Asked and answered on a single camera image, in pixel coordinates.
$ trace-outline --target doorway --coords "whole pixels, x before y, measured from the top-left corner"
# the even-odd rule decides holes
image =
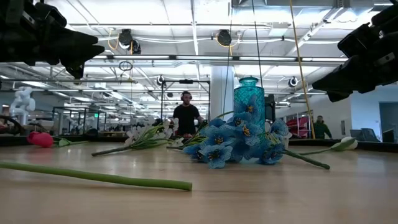
[[[381,133],[394,130],[394,142],[398,139],[398,103],[380,103]]]

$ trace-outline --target white column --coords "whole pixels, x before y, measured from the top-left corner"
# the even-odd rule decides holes
[[[210,119],[214,119],[218,115],[232,110],[234,110],[233,68],[229,67],[227,69],[227,66],[214,66],[211,68],[210,79]],[[228,114],[224,116],[224,120],[226,121],[232,116],[232,113]]]

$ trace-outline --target blue artificial flower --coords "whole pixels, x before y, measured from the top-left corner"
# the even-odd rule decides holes
[[[258,164],[275,165],[283,156],[285,146],[283,144],[276,144],[269,148],[262,157],[257,161]]]
[[[225,161],[231,158],[231,146],[206,146],[199,152],[205,158],[205,162],[208,163],[210,169],[223,168],[225,166]]]
[[[188,155],[191,155],[191,159],[197,159],[199,161],[203,160],[203,155],[200,154],[200,145],[192,145],[192,146],[187,146],[185,147],[182,151]]]
[[[232,138],[233,131],[225,125],[219,128],[215,126],[207,128],[204,136],[207,138],[202,142],[202,147],[213,145],[227,146],[234,141],[234,138]]]
[[[206,136],[206,133],[207,133],[207,131],[209,130],[210,127],[214,126],[216,128],[219,128],[219,127],[221,127],[224,124],[225,124],[224,121],[222,119],[220,119],[220,118],[212,119],[208,123],[207,127],[205,127],[205,128],[200,130],[200,134],[203,135],[203,136]]]
[[[261,158],[262,155],[272,146],[272,141],[268,140],[264,136],[260,136],[259,138],[260,142],[253,146],[250,146],[247,156],[245,156],[245,159]]]
[[[209,122],[209,127],[211,127],[211,126],[215,126],[216,128],[219,128],[219,127],[221,127],[222,125],[224,124],[224,121],[222,120],[222,119],[220,119],[220,118],[216,118],[216,119],[212,119],[210,122]]]
[[[244,113],[244,112],[248,112],[251,115],[251,118],[254,121],[257,121],[261,118],[260,115],[260,110],[259,108],[256,106],[256,100],[257,100],[257,96],[256,95],[252,95],[248,101],[248,103],[243,103],[243,101],[238,100],[235,104],[234,104],[234,112],[235,113]]]
[[[226,125],[229,126],[239,126],[243,121],[250,121],[251,114],[249,112],[243,112],[235,114],[232,118],[228,119]]]
[[[234,130],[235,137],[243,139],[248,146],[253,146],[255,143],[260,141],[258,135],[262,133],[262,130],[255,124],[243,121],[237,127],[229,127]]]
[[[241,139],[237,139],[232,143],[232,153],[231,153],[231,160],[239,162],[242,160],[243,157],[249,157],[248,152],[250,150],[250,146],[248,146],[244,141]]]
[[[271,126],[271,133],[276,133],[281,136],[286,136],[289,133],[289,128],[281,119],[275,120],[275,122]]]

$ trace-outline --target yellow flower center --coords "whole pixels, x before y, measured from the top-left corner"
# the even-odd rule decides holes
[[[215,150],[214,152],[210,153],[207,158],[209,158],[209,160],[213,160],[213,159],[217,159],[220,156],[220,152],[219,150]]]
[[[235,125],[239,126],[242,123],[241,118],[236,118]]]
[[[243,134],[245,136],[250,136],[250,130],[246,127],[246,125],[243,125]]]
[[[248,106],[247,111],[252,113],[253,112],[253,106]]]
[[[223,137],[219,137],[215,139],[216,144],[221,144],[224,142],[224,138]]]

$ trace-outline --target person in green jacket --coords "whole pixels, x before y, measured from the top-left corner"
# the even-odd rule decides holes
[[[329,136],[330,139],[332,139],[329,128],[324,123],[322,116],[317,117],[317,122],[313,124],[313,130],[315,132],[316,139],[325,139],[325,133]]]

